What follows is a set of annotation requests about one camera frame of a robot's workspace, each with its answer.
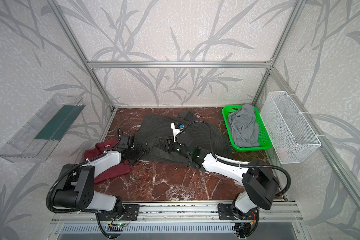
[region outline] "transparent plastic container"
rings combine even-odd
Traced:
[[[45,162],[84,108],[79,105],[81,99],[55,94],[0,149],[0,157],[11,162]]]

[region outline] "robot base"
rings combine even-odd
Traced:
[[[217,209],[219,210],[219,219],[220,220],[237,220],[235,216],[233,216],[233,210],[231,209],[232,204],[223,204],[219,203],[217,205]],[[252,221],[254,219],[254,215],[251,212],[255,212],[255,208],[251,209],[247,213],[242,214],[241,220]]]
[[[124,215],[118,219],[118,221],[136,221],[139,214],[139,204],[123,204],[124,205]],[[99,220],[100,221],[111,221],[118,217],[118,214],[113,211],[100,211]]]

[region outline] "white wire basket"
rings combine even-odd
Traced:
[[[269,92],[260,116],[281,163],[298,163],[321,146],[317,135],[285,91]]]

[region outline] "metal frame bar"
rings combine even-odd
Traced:
[[[53,13],[53,15],[55,16],[57,22],[61,26],[63,32],[67,36],[67,38],[68,38],[69,42],[71,43],[73,49],[76,51],[77,55],[79,56],[79,59],[80,59],[81,63],[84,65],[84,68],[87,70],[88,75],[91,77],[91,79],[94,82],[96,88],[99,90],[101,96],[104,98],[104,100],[107,103],[107,105],[109,106],[109,108],[111,110],[113,110],[114,106],[112,104],[112,101],[110,100],[109,96],[105,92],[105,90],[104,90],[103,86],[101,85],[100,81],[97,79],[97,77],[94,74],[93,70],[91,70],[89,68],[89,66],[87,64],[88,60],[87,60],[87,58],[86,58],[86,56],[84,54],[84,51],[80,47],[79,42],[77,41],[76,36],[74,35],[71,27],[69,26],[68,21],[64,17],[64,14],[62,13],[58,3],[56,2],[56,0],[46,0],[46,1],[47,1],[47,5],[48,5],[49,9]]]
[[[292,227],[298,240],[312,239],[304,222],[293,222]]]
[[[269,68],[267,61],[89,61],[90,68]]]
[[[283,76],[279,73],[279,71],[276,68],[273,67],[270,70],[270,74],[282,91],[286,91],[288,94],[294,94],[291,87],[286,83]],[[307,112],[307,109],[302,105],[300,100],[295,95],[291,95],[290,97],[296,103],[296,105],[298,106],[301,112]],[[319,126],[316,124],[316,122],[309,113],[306,113],[305,118],[316,134],[324,135],[324,133],[321,131],[321,129],[319,128]],[[321,139],[320,150],[323,153],[324,157],[327,159],[329,165],[332,167],[333,171],[340,179],[341,183],[348,191],[348,194],[355,202],[356,206],[358,206],[360,209],[359,181],[352,174],[349,168],[345,165],[344,161],[341,159],[335,148],[332,146],[331,142],[326,137],[322,137]]]
[[[112,111],[111,115],[109,116],[109,118],[108,118],[108,120],[107,120],[107,123],[106,123],[106,125],[104,126],[104,129],[102,130],[101,135],[100,135],[100,137],[99,137],[99,140],[98,140],[97,142],[104,142],[104,140],[105,140],[105,138],[106,138],[106,136],[107,136],[107,133],[108,133],[108,131],[109,131],[110,125],[112,124],[113,118],[114,118],[115,115],[116,115],[116,110],[117,110],[117,108],[115,108],[115,109]]]
[[[278,157],[274,157],[274,155],[276,155],[276,151],[274,150],[274,147],[271,147],[269,149],[265,149],[265,154],[267,155],[267,158],[269,160],[269,163],[271,165],[275,165],[275,166],[279,166],[279,167],[283,167],[281,162],[279,161]],[[285,175],[283,175],[280,171],[275,170],[275,169],[271,169],[273,174],[280,180],[279,183],[279,187],[280,189],[283,189],[285,187],[285,185],[283,184],[283,182],[281,181],[281,179],[286,179]],[[288,191],[286,193],[283,194],[283,199],[288,202]]]
[[[259,100],[261,92],[263,91],[264,87],[267,84],[268,77],[269,77],[269,70],[270,70],[270,68],[275,66],[276,61],[279,58],[281,51],[283,50],[285,43],[287,42],[287,40],[292,32],[293,27],[296,25],[296,22],[298,21],[299,16],[300,16],[302,9],[304,8],[304,5],[306,2],[307,2],[307,0],[297,0],[296,1],[295,5],[293,7],[293,10],[291,12],[291,15],[289,16],[288,22],[284,28],[284,31],[281,34],[279,42],[276,45],[275,51],[271,57],[271,65],[269,66],[269,68],[266,69],[266,72],[263,76],[263,79],[261,80],[259,88],[257,89],[256,95],[253,98],[253,101],[252,101],[253,106]]]
[[[231,204],[232,201],[158,201],[158,202],[123,202],[140,204],[136,223],[171,223],[171,222],[245,222],[245,220],[219,220],[217,205]],[[295,202],[274,201],[270,210],[260,210],[262,222],[303,222]],[[51,223],[93,223],[93,213],[55,214]]]

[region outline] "black cable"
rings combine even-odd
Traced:
[[[105,156],[106,153],[103,153],[103,154],[100,154],[99,156],[96,156],[94,158],[91,158],[89,161],[95,161],[96,159],[99,159],[103,156]],[[55,191],[56,187],[58,186],[58,184],[69,174],[71,174],[75,169],[77,169],[78,167],[81,167],[85,164],[87,164],[88,161],[85,161],[85,162],[81,162],[79,164],[76,164],[74,166],[72,166],[70,169],[68,169],[65,173],[63,173],[56,181],[54,184],[52,184],[51,188],[49,189],[48,191],[48,194],[47,194],[47,198],[45,200],[45,204],[48,208],[49,211],[51,212],[54,212],[55,214],[64,214],[64,213],[68,213],[68,212],[78,212],[79,210],[77,209],[57,209],[53,206],[53,203],[52,203],[52,195],[53,195],[53,192]],[[90,209],[87,209],[87,210],[82,210],[82,212],[97,212],[97,210],[90,210]]]
[[[227,164],[227,165],[230,165],[230,166],[234,166],[234,167],[239,167],[239,164],[238,163],[234,163],[234,162],[227,162],[227,161],[224,161],[224,160],[221,160],[219,158],[216,158],[217,161],[221,162],[221,163],[224,163],[224,164]],[[287,184],[285,185],[284,189],[281,190],[279,193],[277,193],[275,195],[275,198],[278,198],[280,197],[281,195],[285,194],[289,187],[291,186],[291,176],[289,175],[289,173],[283,169],[282,167],[279,167],[279,166],[275,166],[275,165],[242,165],[240,164],[240,167],[243,167],[243,166],[247,166],[247,167],[264,167],[264,168],[272,168],[272,169],[276,169],[276,170],[279,170],[281,171],[286,177],[287,177]]]
[[[177,142],[177,137],[178,137],[180,134],[182,134],[182,133],[184,132],[184,130],[187,129],[187,127],[189,127],[190,125],[192,125],[192,124],[194,124],[194,123],[197,123],[197,122],[204,123],[205,125],[208,126],[208,128],[209,128],[209,136],[210,136],[210,150],[211,150],[212,156],[213,156],[214,158],[216,158],[216,155],[213,153],[213,150],[212,150],[212,129],[211,129],[211,127],[209,126],[209,123],[207,123],[207,122],[197,120],[197,121],[193,121],[193,122],[188,123],[188,125],[185,126],[185,127],[182,129],[182,131],[179,132],[179,133],[175,136],[175,139],[174,139],[175,142]]]
[[[120,140],[121,140],[121,136],[123,135],[123,129],[121,128],[121,127],[119,127],[118,129],[117,129],[117,133],[119,134],[119,140],[115,143],[115,145],[113,146],[113,147],[111,147],[111,148],[114,148],[119,142],[120,142]]]
[[[221,159],[219,159],[219,158],[213,153],[213,149],[212,149],[212,129],[211,129],[211,127],[209,126],[209,124],[208,124],[207,122],[200,121],[200,120],[190,122],[187,126],[185,126],[185,127],[182,129],[181,132],[179,132],[179,133],[175,136],[175,142],[177,141],[177,137],[178,137],[180,134],[182,134],[182,133],[184,132],[184,130],[187,129],[187,127],[189,127],[191,124],[196,123],[196,122],[201,122],[201,123],[204,123],[204,124],[206,124],[206,125],[208,126],[209,132],[210,132],[210,148],[211,148],[211,154],[212,154],[212,156],[213,156],[217,161],[219,161],[219,162],[221,162],[221,163],[224,163],[224,164],[227,164],[227,165],[230,165],[230,166],[234,166],[234,167],[242,167],[242,166],[245,166],[245,164],[243,164],[243,165],[240,164],[240,165],[239,165],[238,163],[227,162],[227,161],[221,160]],[[276,169],[276,170],[281,171],[281,172],[287,177],[287,184],[285,185],[285,188],[284,188],[283,190],[281,190],[279,193],[277,193],[277,194],[275,195],[275,198],[278,198],[278,197],[280,197],[281,195],[285,194],[285,193],[288,191],[289,187],[291,186],[291,176],[289,175],[289,173],[288,173],[285,169],[283,169],[283,168],[281,168],[281,167],[279,167],[279,166],[275,166],[275,165],[249,165],[248,167],[265,167],[265,168],[268,167],[268,168]]]
[[[260,219],[260,208],[257,207],[256,208],[257,210],[257,214],[256,214],[256,222],[254,223],[254,226],[252,228],[252,230],[250,231],[250,233],[248,233],[248,235],[246,235],[245,237],[249,237],[252,233],[254,233],[254,231],[256,230],[257,228],[257,225],[259,224],[259,219]]]
[[[97,225],[99,226],[100,228],[100,232],[108,239],[116,239],[118,236],[120,236],[120,234],[117,236],[117,237],[111,237],[108,233],[106,233],[103,229],[103,227],[101,226],[101,223],[100,223],[100,219],[99,219],[99,214],[96,212],[95,213],[96,215],[96,221],[97,221]]]

